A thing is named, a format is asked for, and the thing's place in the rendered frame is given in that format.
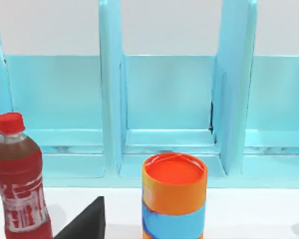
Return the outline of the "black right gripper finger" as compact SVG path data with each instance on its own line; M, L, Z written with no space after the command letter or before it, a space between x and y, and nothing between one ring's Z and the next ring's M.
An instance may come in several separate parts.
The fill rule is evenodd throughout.
M104 197L97 197L53 239L105 239Z

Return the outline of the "red bottle with red cap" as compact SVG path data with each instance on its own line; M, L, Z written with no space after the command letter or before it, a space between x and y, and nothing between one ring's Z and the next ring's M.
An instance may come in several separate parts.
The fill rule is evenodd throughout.
M0 196L6 239L53 239L42 182L42 152L22 114L0 115Z

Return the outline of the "orange and blue can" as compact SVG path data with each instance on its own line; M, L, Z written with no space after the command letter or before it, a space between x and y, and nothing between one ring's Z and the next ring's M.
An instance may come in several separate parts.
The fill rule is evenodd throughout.
M207 166L184 153L156 154L142 165L142 239L203 239Z

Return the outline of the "light blue rack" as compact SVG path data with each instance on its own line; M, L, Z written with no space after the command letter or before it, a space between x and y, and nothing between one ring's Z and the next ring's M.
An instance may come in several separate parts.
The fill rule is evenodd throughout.
M155 154L186 153L210 188L299 189L299 56L254 55L293 15L227 3L218 53L124 55L118 3L100 6L101 55L4 55L0 111L23 113L43 152L46 187L141 186Z

